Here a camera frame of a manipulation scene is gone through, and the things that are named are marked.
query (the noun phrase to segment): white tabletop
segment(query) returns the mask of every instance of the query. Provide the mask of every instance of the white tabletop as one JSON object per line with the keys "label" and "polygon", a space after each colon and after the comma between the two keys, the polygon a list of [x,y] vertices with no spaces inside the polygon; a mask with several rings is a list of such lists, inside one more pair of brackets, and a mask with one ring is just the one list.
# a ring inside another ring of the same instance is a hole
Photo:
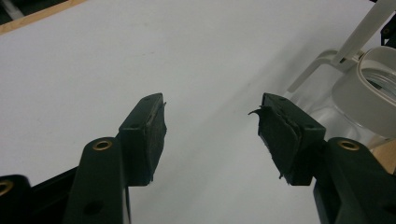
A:
{"label": "white tabletop", "polygon": [[318,223],[313,187],[278,179],[248,112],[340,48],[372,5],[89,0],[1,35],[0,175],[36,185],[78,165],[162,92],[168,133],[154,182],[130,188],[135,224]]}

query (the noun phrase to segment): white table surface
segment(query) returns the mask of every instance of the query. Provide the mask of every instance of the white table surface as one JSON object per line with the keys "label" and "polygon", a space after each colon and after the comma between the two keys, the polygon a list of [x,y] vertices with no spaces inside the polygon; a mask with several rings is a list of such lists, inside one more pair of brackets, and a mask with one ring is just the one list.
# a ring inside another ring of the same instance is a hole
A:
{"label": "white table surface", "polygon": [[168,133],[154,182],[130,188],[135,224],[319,223],[312,187],[278,179],[248,112],[340,48],[372,5],[89,0],[1,35],[0,175],[36,185],[78,165],[162,92]]}

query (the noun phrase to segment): brass insert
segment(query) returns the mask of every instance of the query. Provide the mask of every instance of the brass insert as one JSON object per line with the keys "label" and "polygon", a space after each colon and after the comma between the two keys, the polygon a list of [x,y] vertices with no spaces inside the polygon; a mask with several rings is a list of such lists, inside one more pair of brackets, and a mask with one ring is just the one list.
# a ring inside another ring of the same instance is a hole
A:
{"label": "brass insert", "polygon": [[95,143],[92,148],[93,148],[93,150],[96,150],[96,151],[102,151],[102,150],[109,149],[112,145],[113,145],[112,142],[105,140],[105,141],[99,141],[99,142]]}
{"label": "brass insert", "polygon": [[0,197],[7,194],[14,187],[14,182],[10,180],[0,181]]}
{"label": "brass insert", "polygon": [[346,141],[346,140],[339,141],[338,142],[338,146],[343,147],[344,149],[347,149],[347,150],[352,150],[352,151],[359,150],[359,148],[360,148],[355,143],[349,142],[349,141]]}

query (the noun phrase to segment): brass screw hole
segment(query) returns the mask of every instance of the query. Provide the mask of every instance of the brass screw hole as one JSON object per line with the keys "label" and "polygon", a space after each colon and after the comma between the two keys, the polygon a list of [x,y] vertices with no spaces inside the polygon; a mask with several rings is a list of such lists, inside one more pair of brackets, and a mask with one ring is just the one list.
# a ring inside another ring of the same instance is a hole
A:
{"label": "brass screw hole", "polygon": [[345,141],[345,140],[339,141],[339,142],[338,142],[338,145],[339,145],[340,147],[343,147],[344,149],[352,150],[352,151],[359,150],[359,148],[360,148],[360,147],[359,147],[358,145],[356,145],[355,143],[352,143],[352,142],[349,142],[349,141]]}
{"label": "brass screw hole", "polygon": [[96,151],[102,151],[102,150],[106,150],[106,149],[110,148],[112,145],[113,145],[113,143],[110,141],[100,141],[100,142],[95,143],[92,148],[93,148],[93,150],[96,150]]}
{"label": "brass screw hole", "polygon": [[14,187],[14,182],[10,180],[0,181],[0,196],[7,194]]}

